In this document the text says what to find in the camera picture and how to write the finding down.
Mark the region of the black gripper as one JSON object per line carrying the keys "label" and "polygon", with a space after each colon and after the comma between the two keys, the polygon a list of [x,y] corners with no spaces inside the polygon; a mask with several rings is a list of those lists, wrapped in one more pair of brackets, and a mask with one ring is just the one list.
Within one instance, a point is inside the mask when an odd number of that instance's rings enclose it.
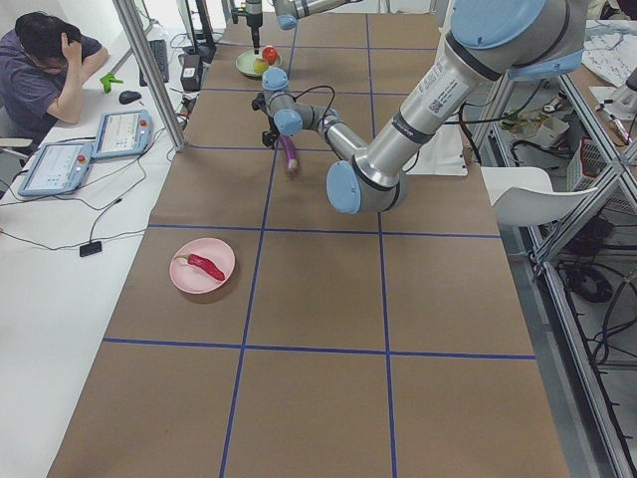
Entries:
{"label": "black gripper", "polygon": [[244,0],[231,2],[231,18],[234,24],[239,22],[239,18],[246,19],[246,23],[251,28],[251,38],[253,49],[256,55],[260,54],[260,28],[263,26],[263,8],[261,0]]}
{"label": "black gripper", "polygon": [[280,137],[280,132],[275,124],[274,118],[268,112],[265,95],[263,93],[258,93],[252,99],[251,108],[253,111],[261,112],[265,115],[268,121],[268,128],[262,131],[261,141],[264,147],[274,148],[277,143],[277,139]]}

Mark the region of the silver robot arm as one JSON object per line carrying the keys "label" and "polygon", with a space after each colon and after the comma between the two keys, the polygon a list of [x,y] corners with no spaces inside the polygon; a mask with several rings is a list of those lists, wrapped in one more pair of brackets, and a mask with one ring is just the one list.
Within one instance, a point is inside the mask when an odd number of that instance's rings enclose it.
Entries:
{"label": "silver robot arm", "polygon": [[271,128],[291,136],[320,135],[338,156],[326,176],[326,194],[340,213],[381,212],[407,195],[404,165],[478,85],[501,76],[514,81],[576,70],[583,53],[585,1],[457,1],[442,54],[381,132],[364,142],[330,107],[298,102],[278,67],[262,76],[252,107]]}
{"label": "silver robot arm", "polygon": [[[280,0],[273,1],[273,6],[280,28],[287,31],[294,29],[303,18],[350,3],[350,0]],[[239,6],[231,1],[230,16],[234,24],[239,22],[240,17],[246,20],[251,32],[253,51],[259,54],[261,52],[260,29],[264,25],[262,1],[247,0]]]}

